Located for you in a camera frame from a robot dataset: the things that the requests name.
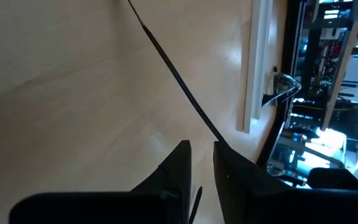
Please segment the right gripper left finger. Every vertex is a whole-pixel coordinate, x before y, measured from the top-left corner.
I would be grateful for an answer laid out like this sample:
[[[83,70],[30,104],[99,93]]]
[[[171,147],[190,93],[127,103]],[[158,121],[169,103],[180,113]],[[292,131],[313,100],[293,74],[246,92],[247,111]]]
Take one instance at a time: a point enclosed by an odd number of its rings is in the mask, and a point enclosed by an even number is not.
[[[182,140],[139,185],[126,192],[47,192],[9,212],[9,224],[187,224],[191,144]]]

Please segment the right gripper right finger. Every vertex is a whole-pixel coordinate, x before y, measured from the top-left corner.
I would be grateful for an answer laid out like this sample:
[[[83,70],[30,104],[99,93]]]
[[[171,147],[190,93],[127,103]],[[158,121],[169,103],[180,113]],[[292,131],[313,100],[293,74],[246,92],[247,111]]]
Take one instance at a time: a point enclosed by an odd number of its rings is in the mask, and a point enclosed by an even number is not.
[[[346,169],[314,168],[297,189],[219,141],[213,159],[225,224],[358,224],[358,180]]]

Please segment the white flat duct cover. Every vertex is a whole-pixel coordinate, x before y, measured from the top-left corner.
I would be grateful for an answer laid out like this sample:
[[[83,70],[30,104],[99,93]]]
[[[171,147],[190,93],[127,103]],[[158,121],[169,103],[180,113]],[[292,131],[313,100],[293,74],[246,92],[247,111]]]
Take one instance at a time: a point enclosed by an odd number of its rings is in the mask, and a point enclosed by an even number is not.
[[[262,109],[272,6],[272,0],[252,0],[243,125],[243,132],[247,134],[251,133],[252,126],[260,119]]]

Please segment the black table frame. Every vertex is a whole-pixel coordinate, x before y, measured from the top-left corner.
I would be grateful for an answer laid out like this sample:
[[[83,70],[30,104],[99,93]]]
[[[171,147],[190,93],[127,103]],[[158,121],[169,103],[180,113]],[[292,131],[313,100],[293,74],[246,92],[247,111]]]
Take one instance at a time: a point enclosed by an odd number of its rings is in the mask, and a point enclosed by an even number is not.
[[[279,50],[280,57],[279,62],[276,64],[279,72],[282,72],[286,75],[291,74],[292,63],[295,59],[295,42],[298,40],[298,30],[300,26],[299,19],[302,17],[305,3],[303,0],[277,0],[280,6],[285,6],[285,12],[279,12],[278,19],[284,19],[285,24],[279,25],[279,30],[282,31],[280,37],[282,40],[282,47]],[[276,114],[275,119],[268,133],[267,140],[260,152],[259,158],[257,159],[257,166],[260,168],[266,168],[269,159],[273,154],[273,150],[277,145],[277,142],[280,138],[282,131],[284,130],[284,125],[288,118],[288,110],[290,109],[291,100],[296,94],[295,90],[285,92],[277,99],[273,100],[276,104]]]

